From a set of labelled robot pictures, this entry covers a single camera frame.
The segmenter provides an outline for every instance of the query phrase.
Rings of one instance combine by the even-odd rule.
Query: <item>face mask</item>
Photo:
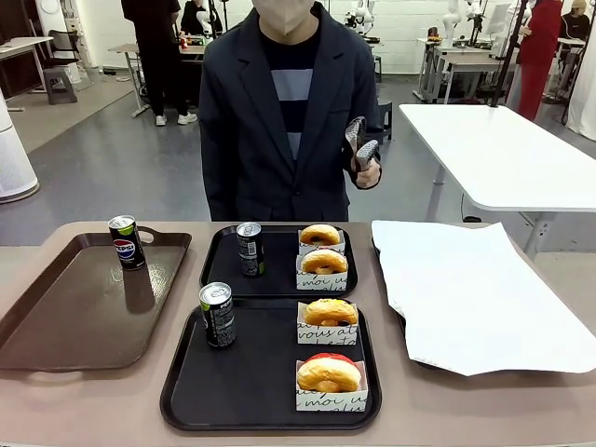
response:
[[[308,17],[315,0],[252,0],[252,4],[271,28],[287,35]]]

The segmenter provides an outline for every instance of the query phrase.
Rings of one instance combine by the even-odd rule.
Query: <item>sneaker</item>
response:
[[[178,115],[178,124],[186,126],[190,123],[195,123],[198,117],[195,114]]]

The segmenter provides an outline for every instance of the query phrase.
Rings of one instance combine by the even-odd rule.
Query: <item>bread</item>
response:
[[[331,225],[310,225],[300,233],[300,241],[308,245],[330,246],[340,243],[339,232]]]
[[[330,249],[318,249],[306,254],[300,268],[303,272],[317,275],[332,275],[347,271],[344,255]]]
[[[358,323],[358,311],[344,300],[317,300],[305,309],[305,323],[315,326],[339,326]]]
[[[341,393],[357,391],[362,376],[356,364],[339,354],[318,354],[298,370],[298,386],[307,391]]]

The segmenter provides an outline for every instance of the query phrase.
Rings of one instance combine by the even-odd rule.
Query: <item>red robe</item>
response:
[[[538,113],[552,58],[557,51],[561,10],[560,0],[538,0],[528,24],[532,35],[524,37],[521,42],[521,98],[518,113],[531,121]]]

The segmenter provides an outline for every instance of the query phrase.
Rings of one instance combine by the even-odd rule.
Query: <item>hand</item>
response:
[[[520,28],[520,35],[523,35],[524,37],[528,37],[528,36],[532,35],[532,30],[530,28],[528,28],[527,26],[522,26]]]
[[[352,158],[352,171],[358,172],[356,168],[356,160]],[[356,178],[356,185],[358,188],[369,189],[376,186],[381,179],[381,166],[373,158],[366,170],[358,172]]]

